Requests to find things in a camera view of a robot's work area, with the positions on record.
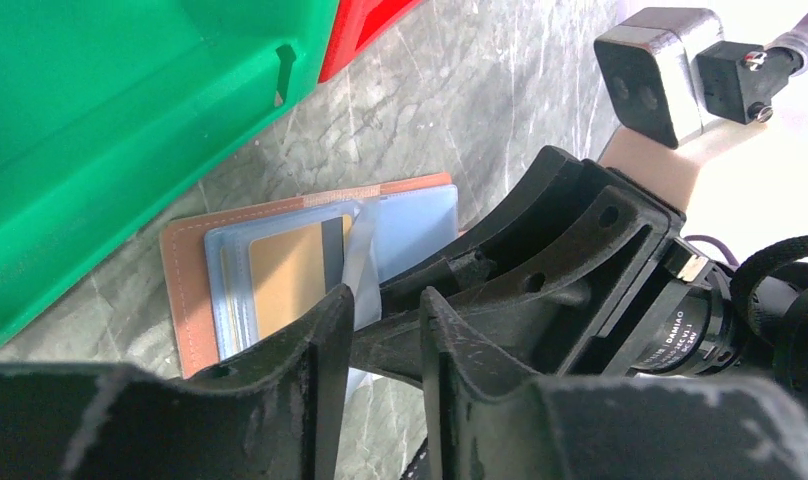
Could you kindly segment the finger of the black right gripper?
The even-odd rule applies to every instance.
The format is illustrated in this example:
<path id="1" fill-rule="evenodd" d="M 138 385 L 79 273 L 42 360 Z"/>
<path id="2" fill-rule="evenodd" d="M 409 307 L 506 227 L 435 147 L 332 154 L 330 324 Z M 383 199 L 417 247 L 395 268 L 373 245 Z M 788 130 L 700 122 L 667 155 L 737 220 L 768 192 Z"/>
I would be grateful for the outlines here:
<path id="1" fill-rule="evenodd" d="M 450 298 L 510 272 L 554 242 L 591 205 L 616 170 L 545 146 L 511 192 L 480 222 L 381 285 L 382 310 L 418 307 L 421 292 Z"/>
<path id="2" fill-rule="evenodd" d="M 419 308 L 438 294 L 468 325 L 512 356 L 557 372 L 580 337 L 628 304 L 648 278 L 669 213 L 626 189 L 607 186 L 579 214 L 532 213 L 497 244 L 406 272 L 383 288 L 386 315 L 358 330 L 353 368 L 410 385 L 422 382 Z M 498 264 L 498 254 L 511 264 Z"/>

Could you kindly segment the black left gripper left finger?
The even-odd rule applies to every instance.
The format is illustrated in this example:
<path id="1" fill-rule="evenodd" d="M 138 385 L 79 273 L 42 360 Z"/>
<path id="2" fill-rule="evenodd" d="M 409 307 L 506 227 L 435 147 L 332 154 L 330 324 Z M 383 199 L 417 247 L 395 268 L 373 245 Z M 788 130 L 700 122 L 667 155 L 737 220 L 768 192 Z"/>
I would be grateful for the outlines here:
<path id="1" fill-rule="evenodd" d="M 337 286 L 186 380 L 125 363 L 0 363 L 0 479 L 330 479 L 353 319 Z"/>

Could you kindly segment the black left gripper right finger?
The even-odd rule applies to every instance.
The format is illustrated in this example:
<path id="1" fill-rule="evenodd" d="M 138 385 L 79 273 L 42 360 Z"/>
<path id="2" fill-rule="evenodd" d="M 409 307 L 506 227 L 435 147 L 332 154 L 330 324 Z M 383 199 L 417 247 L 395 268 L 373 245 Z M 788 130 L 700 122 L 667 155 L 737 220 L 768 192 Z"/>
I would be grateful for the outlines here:
<path id="1" fill-rule="evenodd" d="M 776 385 L 737 377 L 557 377 L 420 300 L 434 479 L 808 479 L 808 422 Z"/>

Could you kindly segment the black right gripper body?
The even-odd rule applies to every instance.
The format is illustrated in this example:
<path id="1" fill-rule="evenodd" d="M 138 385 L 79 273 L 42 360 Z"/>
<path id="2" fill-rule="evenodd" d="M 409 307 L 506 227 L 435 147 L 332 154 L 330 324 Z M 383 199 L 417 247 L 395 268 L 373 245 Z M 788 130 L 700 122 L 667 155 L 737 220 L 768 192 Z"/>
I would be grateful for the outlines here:
<path id="1" fill-rule="evenodd" d="M 663 271 L 638 300 L 580 342 L 570 373 L 762 376 L 808 411 L 808 235 L 709 261 L 693 285 Z"/>

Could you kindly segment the tan leather card holder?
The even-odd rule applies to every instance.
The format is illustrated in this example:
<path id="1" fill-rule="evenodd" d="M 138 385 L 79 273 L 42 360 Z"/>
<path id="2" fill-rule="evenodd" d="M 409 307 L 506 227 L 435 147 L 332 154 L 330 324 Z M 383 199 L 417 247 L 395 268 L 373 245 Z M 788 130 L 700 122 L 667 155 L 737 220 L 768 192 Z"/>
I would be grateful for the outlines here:
<path id="1" fill-rule="evenodd" d="M 174 326 L 181 375 L 189 378 L 218 362 L 215 321 L 205 258 L 205 234 L 217 227 L 267 218 L 342 200 L 406 197 L 424 190 L 446 189 L 450 199 L 390 216 L 413 238 L 401 247 L 386 245 L 380 254 L 386 280 L 414 266 L 458 237 L 458 193 L 451 176 L 437 173 L 407 180 L 314 193 L 231 210 L 181 218 L 160 235 L 160 250 Z"/>

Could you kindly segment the gold card with stripe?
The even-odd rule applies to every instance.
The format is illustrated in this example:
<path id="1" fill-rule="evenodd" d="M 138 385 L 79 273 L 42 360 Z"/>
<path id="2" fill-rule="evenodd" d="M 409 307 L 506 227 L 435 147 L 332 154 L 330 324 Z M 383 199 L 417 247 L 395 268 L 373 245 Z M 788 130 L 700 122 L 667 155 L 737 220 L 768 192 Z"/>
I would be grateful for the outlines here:
<path id="1" fill-rule="evenodd" d="M 341 282 L 349 214 L 254 240 L 249 245 L 255 326 L 260 339 L 304 315 Z"/>

